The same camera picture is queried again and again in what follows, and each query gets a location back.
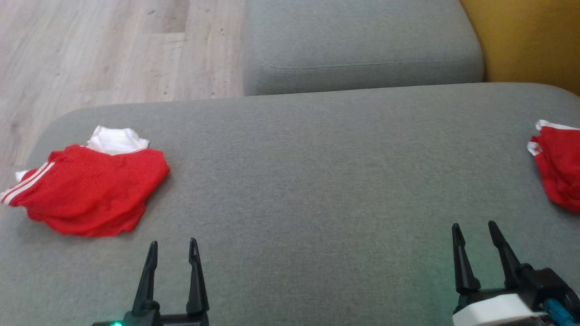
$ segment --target wooden floor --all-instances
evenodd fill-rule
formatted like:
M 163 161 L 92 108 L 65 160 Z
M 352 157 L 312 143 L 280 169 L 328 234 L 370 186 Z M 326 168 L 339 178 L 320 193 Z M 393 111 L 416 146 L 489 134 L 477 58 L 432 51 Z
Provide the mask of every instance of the wooden floor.
M 244 7 L 245 0 L 0 0 L 0 191 L 42 131 L 70 111 L 241 96 Z

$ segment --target blue cable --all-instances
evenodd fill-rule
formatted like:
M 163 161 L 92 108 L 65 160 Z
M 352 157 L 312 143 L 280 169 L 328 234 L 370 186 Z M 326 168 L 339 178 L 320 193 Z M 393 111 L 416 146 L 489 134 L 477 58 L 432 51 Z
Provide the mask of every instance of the blue cable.
M 546 300 L 544 302 L 544 310 L 558 326 L 576 326 L 574 318 L 572 318 L 570 313 L 557 300 Z

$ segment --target mustard yellow upholstery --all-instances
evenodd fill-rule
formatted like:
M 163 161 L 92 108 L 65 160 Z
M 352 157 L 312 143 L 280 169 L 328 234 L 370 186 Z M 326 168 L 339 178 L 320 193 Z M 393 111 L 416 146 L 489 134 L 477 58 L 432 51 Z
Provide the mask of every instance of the mustard yellow upholstery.
M 539 82 L 580 95 L 580 0 L 461 0 L 487 81 Z

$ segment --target red garment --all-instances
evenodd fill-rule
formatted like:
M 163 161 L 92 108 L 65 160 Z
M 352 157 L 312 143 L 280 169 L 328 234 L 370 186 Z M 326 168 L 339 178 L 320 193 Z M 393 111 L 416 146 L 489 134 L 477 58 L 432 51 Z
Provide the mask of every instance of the red garment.
M 540 120 L 540 134 L 528 150 L 534 155 L 548 198 L 580 213 L 580 130 Z
M 132 231 L 145 200 L 169 173 L 163 153 L 145 148 L 109 155 L 72 145 L 28 171 L 0 201 L 62 234 L 116 236 Z

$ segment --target gray cushion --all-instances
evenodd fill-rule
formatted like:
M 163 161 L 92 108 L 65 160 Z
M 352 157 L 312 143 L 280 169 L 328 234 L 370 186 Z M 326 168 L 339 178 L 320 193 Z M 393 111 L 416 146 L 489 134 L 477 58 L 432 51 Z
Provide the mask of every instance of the gray cushion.
M 133 233 L 56 234 L 20 209 L 0 220 L 2 325 L 89 325 L 131 308 L 149 242 L 155 298 L 183 312 L 201 248 L 213 325 L 451 325 L 451 225 L 484 287 L 503 282 L 496 220 L 522 262 L 580 289 L 580 220 L 550 204 L 525 148 L 543 118 L 580 126 L 551 86 L 417 86 L 69 114 L 28 162 L 131 127 L 171 174 Z
M 480 82 L 458 0 L 249 0 L 246 95 Z

